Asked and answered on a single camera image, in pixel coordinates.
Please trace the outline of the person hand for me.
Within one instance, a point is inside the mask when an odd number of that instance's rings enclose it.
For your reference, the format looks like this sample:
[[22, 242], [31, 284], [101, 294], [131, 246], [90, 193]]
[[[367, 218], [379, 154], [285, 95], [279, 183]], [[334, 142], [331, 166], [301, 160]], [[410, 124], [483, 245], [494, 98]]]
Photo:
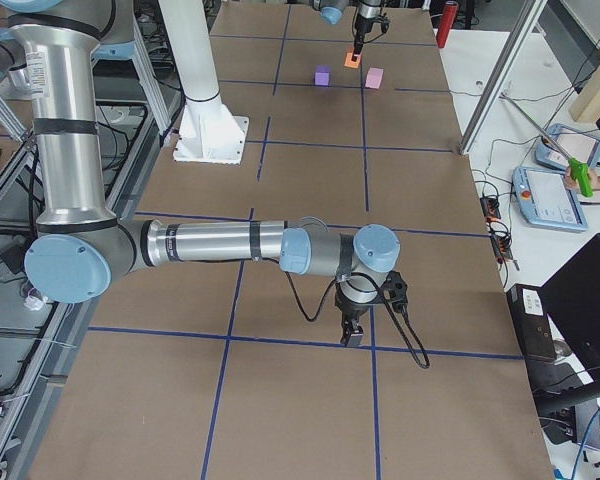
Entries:
[[[588, 178], [588, 182], [589, 185], [591, 187], [594, 187], [596, 184], [596, 174], [595, 172], [591, 171], [590, 169], [587, 170], [587, 178]], [[570, 189], [570, 190], [576, 190], [576, 191], [580, 191], [580, 186], [579, 186], [579, 182], [577, 179], [575, 179], [572, 176], [572, 172], [571, 169], [568, 169], [565, 172], [565, 176], [564, 176], [564, 184], [565, 186]]]

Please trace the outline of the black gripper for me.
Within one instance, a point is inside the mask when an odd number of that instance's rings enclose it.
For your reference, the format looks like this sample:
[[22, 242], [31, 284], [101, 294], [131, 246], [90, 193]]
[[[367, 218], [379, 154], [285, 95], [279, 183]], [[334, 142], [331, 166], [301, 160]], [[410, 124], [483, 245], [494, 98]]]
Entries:
[[355, 18], [355, 42], [353, 48], [353, 60], [358, 61], [364, 47], [365, 37], [372, 30], [373, 18], [366, 18], [360, 14]]
[[361, 292], [356, 289], [349, 291], [346, 284], [336, 286], [335, 306], [341, 312], [342, 336], [340, 344], [343, 347], [358, 347], [360, 345], [364, 337], [364, 331], [358, 322], [375, 299], [375, 293]]

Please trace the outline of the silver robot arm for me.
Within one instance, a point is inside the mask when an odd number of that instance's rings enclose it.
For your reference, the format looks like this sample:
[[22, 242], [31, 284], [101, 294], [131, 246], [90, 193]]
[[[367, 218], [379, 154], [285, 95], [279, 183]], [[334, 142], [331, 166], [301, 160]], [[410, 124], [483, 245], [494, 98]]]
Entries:
[[31, 284], [50, 299], [82, 303], [125, 275], [169, 262], [276, 262], [288, 275], [321, 275], [341, 311], [344, 346], [363, 336], [362, 315], [397, 282], [400, 243], [371, 224], [352, 235], [303, 219], [193, 224], [123, 221], [106, 204], [92, 60], [105, 40], [131, 34], [123, 1], [9, 1], [23, 47], [45, 207], [24, 258]]
[[349, 6], [355, 7], [351, 27], [353, 47], [347, 56], [347, 60], [352, 64], [357, 64], [360, 60], [364, 45], [368, 43], [366, 36], [372, 32], [375, 25], [380, 25], [380, 35], [384, 35], [388, 30], [389, 19], [383, 12], [381, 1], [321, 0], [306, 1], [306, 4], [310, 5], [331, 25], [335, 25], [340, 21]]

